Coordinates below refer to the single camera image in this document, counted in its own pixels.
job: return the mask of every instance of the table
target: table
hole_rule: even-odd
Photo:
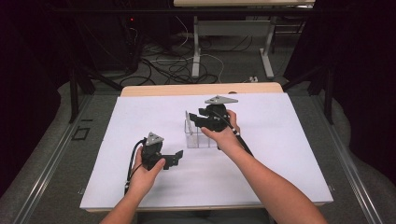
[[[227,107],[238,113],[238,124],[243,127],[242,135],[255,157],[295,184],[314,203],[332,202],[332,195],[318,168],[289,96],[283,93],[277,83],[241,83],[124,88],[107,127],[80,207],[90,212],[110,210],[123,195],[123,185],[134,143],[154,129],[154,133],[159,132],[156,134],[165,139],[162,153],[174,154],[180,150],[180,145],[185,144],[185,139],[179,137],[184,137],[182,130],[174,131],[183,129],[184,119],[175,123],[174,117],[184,114],[185,108],[192,112],[194,109],[198,110],[197,106],[205,106],[204,99],[211,98],[213,94],[228,93],[236,93],[228,97],[239,99],[236,105]],[[252,97],[260,99],[260,103],[252,104],[249,100]],[[243,108],[249,106],[252,106],[256,113],[264,111],[253,123],[247,112],[243,111]],[[262,122],[269,128],[257,125]],[[144,135],[134,139],[136,134],[131,133]],[[273,134],[285,134],[290,141],[274,138]],[[265,147],[258,150],[263,147],[262,139],[265,139]],[[179,211],[248,207],[262,207],[262,204],[233,162],[212,147],[192,150],[185,148],[179,165],[159,173],[156,184],[137,210]]]
[[[315,0],[174,0],[175,7],[284,7],[313,5],[314,3]],[[260,54],[265,75],[270,79],[274,78],[268,52],[275,27],[276,17],[271,17],[269,21],[198,21],[198,17],[194,16],[194,57],[191,75],[199,76],[200,35],[255,35],[266,37]]]

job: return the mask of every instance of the clear plastic box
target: clear plastic box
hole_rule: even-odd
[[[213,139],[202,133],[200,128],[195,127],[194,122],[191,122],[190,129],[187,120],[184,121],[184,134],[186,134],[187,148],[218,146]]]

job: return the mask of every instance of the silver metal piece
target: silver metal piece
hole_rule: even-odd
[[[199,66],[201,61],[201,49],[199,48],[199,26],[198,19],[194,17],[194,59],[192,64],[192,77],[199,76]]]
[[[335,191],[335,188],[334,188],[333,185],[328,185],[327,187],[329,188],[330,192],[334,192]]]
[[[273,35],[275,33],[275,27],[276,27],[276,17],[272,17],[270,27],[268,30],[268,36],[266,37],[266,40],[265,40],[265,48],[260,49],[260,53],[262,55],[262,64],[264,65],[264,70],[265,70],[265,75],[267,75],[267,78],[269,78],[269,79],[273,79],[275,77],[271,63],[270,63],[270,59],[268,58],[268,52],[271,48],[271,42],[272,42]]]
[[[230,103],[238,103],[238,100],[217,95],[209,100],[206,100],[205,103],[210,105],[223,105]]]
[[[84,193],[85,193],[85,188],[79,189],[78,194],[84,194]]]
[[[149,133],[148,134],[148,140],[146,141],[146,146],[151,146],[154,145],[156,143],[160,143],[163,141],[163,138],[158,136],[155,133]]]

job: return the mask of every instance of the forearm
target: forearm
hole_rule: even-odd
[[[243,149],[225,151],[235,162],[264,207],[278,223],[326,223],[312,202],[288,180]]]
[[[105,223],[131,223],[134,218],[137,206],[142,201],[143,197],[128,191],[113,210],[102,220]]]

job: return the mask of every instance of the table leg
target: table leg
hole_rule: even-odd
[[[274,35],[274,30],[276,26],[276,17],[271,18],[270,27],[268,28],[268,34],[265,39],[264,49],[260,49],[260,54],[262,56],[262,64],[264,65],[265,75],[267,78],[273,79],[274,72],[271,67],[270,59],[268,58],[268,52],[271,48],[272,38]]]
[[[199,48],[198,18],[194,16],[194,61],[192,64],[192,77],[199,76],[199,63],[201,61],[201,50]]]

